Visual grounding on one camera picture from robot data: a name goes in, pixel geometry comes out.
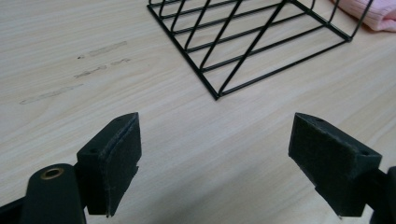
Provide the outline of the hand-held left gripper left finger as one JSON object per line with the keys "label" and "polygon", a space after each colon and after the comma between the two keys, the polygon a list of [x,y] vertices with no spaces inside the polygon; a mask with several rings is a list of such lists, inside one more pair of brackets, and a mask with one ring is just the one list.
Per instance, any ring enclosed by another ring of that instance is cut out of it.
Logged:
{"label": "hand-held left gripper left finger", "polygon": [[111,120],[78,152],[78,181],[90,215],[115,215],[141,155],[137,112]]}

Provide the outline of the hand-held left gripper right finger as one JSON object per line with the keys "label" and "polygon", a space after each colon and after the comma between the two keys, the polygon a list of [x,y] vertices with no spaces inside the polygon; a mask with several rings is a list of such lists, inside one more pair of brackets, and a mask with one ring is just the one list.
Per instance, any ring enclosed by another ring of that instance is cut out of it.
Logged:
{"label": "hand-held left gripper right finger", "polygon": [[376,171],[382,156],[324,119],[297,113],[290,136],[289,156],[336,215],[359,217],[367,174]]}

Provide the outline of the pink cloth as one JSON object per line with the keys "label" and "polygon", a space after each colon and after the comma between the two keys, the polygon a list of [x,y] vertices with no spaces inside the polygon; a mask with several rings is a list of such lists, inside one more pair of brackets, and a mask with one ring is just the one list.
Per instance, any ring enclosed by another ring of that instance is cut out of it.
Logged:
{"label": "pink cloth", "polygon": [[331,0],[347,14],[359,19],[372,1],[363,23],[374,31],[396,33],[396,0]]}

